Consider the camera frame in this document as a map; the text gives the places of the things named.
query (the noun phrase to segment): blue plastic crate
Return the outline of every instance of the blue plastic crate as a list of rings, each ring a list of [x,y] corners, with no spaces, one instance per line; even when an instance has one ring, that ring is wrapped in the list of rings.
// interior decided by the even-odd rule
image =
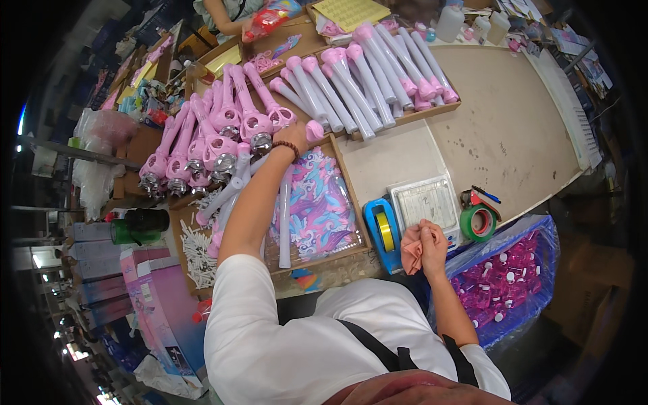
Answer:
[[[509,310],[501,322],[491,321],[477,329],[477,337],[484,349],[492,347],[507,335],[523,327],[527,321],[537,317],[553,297],[553,282],[560,259],[558,231],[550,215],[525,215],[515,224],[495,234],[489,241],[475,243],[464,252],[446,262],[448,279],[484,260],[499,255],[516,244],[530,232],[538,233],[536,264],[540,265],[542,289],[537,294],[529,294],[519,307]],[[430,300],[428,321],[436,329],[434,305]]]

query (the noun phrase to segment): white plastic bottle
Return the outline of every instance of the white plastic bottle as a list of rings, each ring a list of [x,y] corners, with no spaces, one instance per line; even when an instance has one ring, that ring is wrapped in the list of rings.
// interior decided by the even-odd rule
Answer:
[[[463,0],[448,0],[448,3],[441,11],[439,23],[437,24],[437,38],[445,42],[454,42],[461,31],[464,15],[461,12]]]
[[[484,16],[479,16],[475,19],[475,22],[472,24],[472,29],[475,31],[474,37],[480,45],[483,45],[486,42],[486,35],[488,31],[491,30],[491,23],[488,22],[488,19]]]
[[[491,14],[490,23],[491,29],[488,31],[486,39],[495,45],[499,45],[511,28],[509,16],[505,12],[495,11]]]

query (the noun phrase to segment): yellow tape roll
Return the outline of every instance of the yellow tape roll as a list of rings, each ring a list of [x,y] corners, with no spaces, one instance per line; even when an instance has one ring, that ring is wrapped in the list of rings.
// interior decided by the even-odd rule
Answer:
[[[378,227],[380,228],[380,236],[382,237],[382,244],[385,247],[385,251],[394,250],[394,238],[391,237],[391,228],[389,227],[385,213],[376,214],[376,222],[378,222]]]

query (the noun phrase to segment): yellow paper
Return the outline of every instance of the yellow paper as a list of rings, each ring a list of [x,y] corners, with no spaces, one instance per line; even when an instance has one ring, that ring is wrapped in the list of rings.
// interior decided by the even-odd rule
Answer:
[[[218,55],[214,60],[205,65],[210,72],[212,72],[216,78],[219,78],[223,75],[223,66],[227,64],[237,65],[241,61],[241,53],[238,50],[238,45],[232,47],[222,54]]]
[[[135,94],[135,88],[128,86],[122,91],[122,93],[117,97],[117,104],[121,104],[124,101],[124,98],[130,97]]]
[[[375,24],[391,14],[387,7],[372,0],[324,0],[313,8],[346,32],[352,32],[365,21]]]
[[[153,67],[153,64],[151,63],[150,60],[144,64],[144,66],[142,67],[142,70],[140,70],[139,75],[137,76],[137,79],[135,79],[135,84],[133,85],[134,88],[137,89],[139,87],[139,83],[142,81],[142,79],[148,73],[148,71],[151,69],[151,67]]]

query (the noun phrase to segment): paper document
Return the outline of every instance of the paper document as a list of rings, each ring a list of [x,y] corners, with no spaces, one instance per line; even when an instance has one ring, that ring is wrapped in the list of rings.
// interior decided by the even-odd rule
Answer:
[[[218,55],[214,60],[205,65],[205,67],[214,75],[219,78],[223,75],[223,66],[227,64],[238,65],[241,61],[241,52],[238,45],[232,47],[222,54]]]
[[[391,14],[389,9],[372,0],[324,0],[313,5],[345,32],[352,32],[365,21],[377,23]]]

